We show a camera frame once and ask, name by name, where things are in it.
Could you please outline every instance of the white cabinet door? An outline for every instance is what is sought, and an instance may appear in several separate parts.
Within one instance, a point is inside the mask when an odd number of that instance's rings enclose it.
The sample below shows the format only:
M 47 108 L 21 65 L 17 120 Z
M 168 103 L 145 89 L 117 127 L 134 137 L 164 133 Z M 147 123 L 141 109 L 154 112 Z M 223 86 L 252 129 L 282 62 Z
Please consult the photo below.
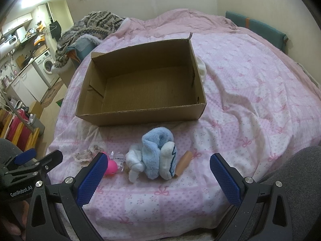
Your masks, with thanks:
M 33 17 L 31 16 L 31 13 L 25 14 L 17 19 L 18 25 L 24 24 L 27 21 L 31 21 Z
M 41 102 L 42 97 L 48 90 L 48 86 L 40 77 L 33 65 L 29 64 L 29 66 L 24 69 L 24 71 L 19 76 L 23 84 L 30 91 L 33 97 L 37 101 Z
M 3 35 L 6 35 L 7 33 L 9 33 L 10 31 L 13 32 L 14 28 L 16 28 L 18 26 L 18 21 L 17 19 L 14 19 L 13 21 L 5 24 L 3 27 L 2 27 L 2 33 Z
M 26 105 L 30 106 L 31 103 L 35 101 L 35 98 L 27 90 L 26 86 L 23 84 L 20 77 L 17 77 L 15 81 L 11 84 L 13 90 L 18 95 L 20 100 Z

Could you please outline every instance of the patterned fur blanket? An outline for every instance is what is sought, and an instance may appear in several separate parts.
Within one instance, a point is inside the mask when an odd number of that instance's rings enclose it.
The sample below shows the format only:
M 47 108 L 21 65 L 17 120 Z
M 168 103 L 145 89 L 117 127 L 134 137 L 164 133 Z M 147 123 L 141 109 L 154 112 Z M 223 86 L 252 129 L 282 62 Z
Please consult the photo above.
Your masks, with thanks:
M 53 66 L 53 72 L 58 73 L 68 62 L 66 48 L 74 43 L 80 37 L 89 39 L 94 44 L 99 44 L 108 35 L 117 31 L 123 22 L 120 18 L 108 11 L 91 12 L 89 15 L 76 22 L 73 27 L 62 34 L 57 43 L 56 62 Z

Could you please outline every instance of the washing machine door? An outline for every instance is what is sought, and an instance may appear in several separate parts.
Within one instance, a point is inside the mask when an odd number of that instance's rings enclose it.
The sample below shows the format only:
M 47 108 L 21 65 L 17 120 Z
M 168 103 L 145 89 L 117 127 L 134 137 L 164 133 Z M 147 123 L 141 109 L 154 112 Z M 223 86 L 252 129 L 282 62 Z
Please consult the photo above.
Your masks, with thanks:
M 45 71 L 45 73 L 47 74 L 52 74 L 51 72 L 51 68 L 53 66 L 53 62 L 52 62 L 52 59 L 45 59 L 44 62 L 43 62 L 43 69 Z

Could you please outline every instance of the floor mat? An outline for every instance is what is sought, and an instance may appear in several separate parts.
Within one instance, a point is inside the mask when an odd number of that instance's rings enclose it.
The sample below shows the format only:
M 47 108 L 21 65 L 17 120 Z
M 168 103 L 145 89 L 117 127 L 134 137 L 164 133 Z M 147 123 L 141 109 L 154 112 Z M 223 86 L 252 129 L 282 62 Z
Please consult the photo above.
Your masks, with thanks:
M 46 95 L 41 101 L 41 106 L 43 108 L 48 107 L 50 105 L 50 103 L 53 101 L 54 97 L 57 95 L 57 92 L 60 90 L 63 84 L 63 81 L 58 81 L 55 83 L 54 86 L 52 86 L 52 88 L 49 91 L 47 91 Z

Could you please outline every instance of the gray trash bin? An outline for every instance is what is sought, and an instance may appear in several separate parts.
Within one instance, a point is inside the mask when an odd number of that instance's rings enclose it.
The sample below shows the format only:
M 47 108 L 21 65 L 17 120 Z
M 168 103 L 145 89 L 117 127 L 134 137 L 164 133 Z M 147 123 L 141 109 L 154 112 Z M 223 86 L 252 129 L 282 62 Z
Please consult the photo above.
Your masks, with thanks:
M 39 128 L 39 136 L 41 136 L 45 131 L 45 126 L 37 118 L 36 114 L 30 114 L 28 124 L 33 128 Z

